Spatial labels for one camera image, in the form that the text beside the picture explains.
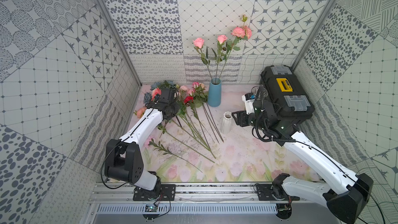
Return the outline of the pink rose stem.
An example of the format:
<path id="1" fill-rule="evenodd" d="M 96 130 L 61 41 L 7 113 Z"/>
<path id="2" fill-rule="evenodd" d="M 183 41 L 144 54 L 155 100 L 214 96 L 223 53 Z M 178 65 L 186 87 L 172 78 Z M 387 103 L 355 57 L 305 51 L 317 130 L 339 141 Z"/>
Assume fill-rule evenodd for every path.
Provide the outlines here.
<path id="1" fill-rule="evenodd" d="M 228 37 L 226 35 L 219 35 L 217 37 L 217 52 L 216 52 L 216 80 L 219 78 L 219 64 L 227 57 L 228 51 Z"/>
<path id="2" fill-rule="evenodd" d="M 213 76 L 212 76 L 211 71 L 210 71 L 210 59 L 209 59 L 209 56 L 208 56 L 208 48 L 206 48 L 206 50 L 203 51 L 204 39 L 202 39 L 200 37 L 196 38 L 193 41 L 193 45 L 194 45 L 195 51 L 200 55 L 202 63 L 206 66 L 206 68 L 207 68 L 207 70 L 209 72 L 209 75 L 210 75 L 210 82 L 212 83 Z"/>

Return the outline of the pink peony flower stem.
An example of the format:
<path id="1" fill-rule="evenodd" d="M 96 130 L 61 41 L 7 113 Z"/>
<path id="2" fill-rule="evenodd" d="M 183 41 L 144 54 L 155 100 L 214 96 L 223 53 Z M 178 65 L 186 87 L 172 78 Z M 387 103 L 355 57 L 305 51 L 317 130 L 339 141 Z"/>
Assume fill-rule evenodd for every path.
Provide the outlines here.
<path id="1" fill-rule="evenodd" d="M 227 65 L 228 58 L 231 55 L 231 52 L 234 50 L 235 51 L 240 50 L 240 48 L 237 45 L 241 40 L 249 40 L 252 37 L 252 30 L 246 24 L 248 17 L 246 15 L 242 15 L 240 20 L 243 23 L 243 25 L 241 27 L 235 27 L 231 33 L 232 39 L 231 40 L 228 39 L 227 57 L 221 62 L 221 63 L 223 63 L 223 65 L 222 65 L 221 71 L 218 74 L 220 80 L 221 80 L 222 74 L 225 70 L 225 67 Z"/>

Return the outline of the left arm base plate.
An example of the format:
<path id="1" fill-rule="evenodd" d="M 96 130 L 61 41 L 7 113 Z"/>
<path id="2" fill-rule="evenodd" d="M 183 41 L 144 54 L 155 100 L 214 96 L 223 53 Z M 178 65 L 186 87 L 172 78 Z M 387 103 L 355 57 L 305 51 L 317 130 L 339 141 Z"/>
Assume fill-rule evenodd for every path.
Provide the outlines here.
<path id="1" fill-rule="evenodd" d="M 157 184 L 154 190 L 136 187 L 133 201 L 174 201 L 176 193 L 175 184 Z"/>

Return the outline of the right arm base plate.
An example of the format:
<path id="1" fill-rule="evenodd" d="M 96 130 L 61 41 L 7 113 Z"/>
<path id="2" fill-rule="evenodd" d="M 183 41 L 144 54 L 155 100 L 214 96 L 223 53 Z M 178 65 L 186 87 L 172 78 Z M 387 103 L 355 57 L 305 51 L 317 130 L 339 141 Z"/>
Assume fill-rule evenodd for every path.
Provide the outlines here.
<path id="1" fill-rule="evenodd" d="M 259 201 L 299 201 L 299 197 L 288 196 L 281 186 L 272 184 L 254 184 Z"/>

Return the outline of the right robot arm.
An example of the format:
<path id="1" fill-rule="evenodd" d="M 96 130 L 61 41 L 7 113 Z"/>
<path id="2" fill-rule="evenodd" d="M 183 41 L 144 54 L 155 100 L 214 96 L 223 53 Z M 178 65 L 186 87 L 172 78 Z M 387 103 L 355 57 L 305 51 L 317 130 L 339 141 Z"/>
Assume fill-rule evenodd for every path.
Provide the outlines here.
<path id="1" fill-rule="evenodd" d="M 316 146 L 295 123 L 279 119 L 274 105 L 252 93 L 243 95 L 245 110 L 233 112 L 235 123 L 251 127 L 253 136 L 264 142 L 275 142 L 294 153 L 321 176 L 322 182 L 301 180 L 280 173 L 272 182 L 276 199 L 297 197 L 326 207 L 345 224 L 358 220 L 371 198 L 374 181 L 337 162 Z"/>

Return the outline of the pink carnation stem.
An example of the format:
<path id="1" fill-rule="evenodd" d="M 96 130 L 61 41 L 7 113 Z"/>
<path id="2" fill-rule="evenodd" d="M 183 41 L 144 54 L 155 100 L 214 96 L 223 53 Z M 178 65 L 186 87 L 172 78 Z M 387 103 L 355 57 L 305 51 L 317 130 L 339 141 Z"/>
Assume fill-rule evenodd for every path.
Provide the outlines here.
<path id="1" fill-rule="evenodd" d="M 161 153 L 163 153 L 164 155 L 170 155 L 170 156 L 174 156 L 177 157 L 187 163 L 189 163 L 190 165 L 192 165 L 193 167 L 195 167 L 197 170 L 199 170 L 200 172 L 202 172 L 197 166 L 195 166 L 194 164 L 192 164 L 191 162 L 189 162 L 188 160 L 184 159 L 183 157 L 173 153 L 170 151 L 170 149 L 168 147 L 165 147 L 163 144 L 161 144 L 161 142 L 155 142 L 154 139 L 151 139 L 151 141 L 149 142 L 149 146 L 154 147 L 154 150 L 159 151 Z"/>

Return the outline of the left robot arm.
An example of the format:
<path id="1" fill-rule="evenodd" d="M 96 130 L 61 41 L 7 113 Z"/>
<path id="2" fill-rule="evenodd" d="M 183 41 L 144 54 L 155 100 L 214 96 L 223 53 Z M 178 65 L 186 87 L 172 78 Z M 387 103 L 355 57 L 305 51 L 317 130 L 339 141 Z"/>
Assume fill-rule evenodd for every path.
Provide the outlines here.
<path id="1" fill-rule="evenodd" d="M 154 93 L 140 120 L 121 138 L 106 145 L 103 175 L 138 188 L 147 198 L 161 195 L 161 180 L 144 167 L 142 149 L 149 135 L 163 121 L 174 118 L 180 107 L 176 88 L 164 88 Z"/>

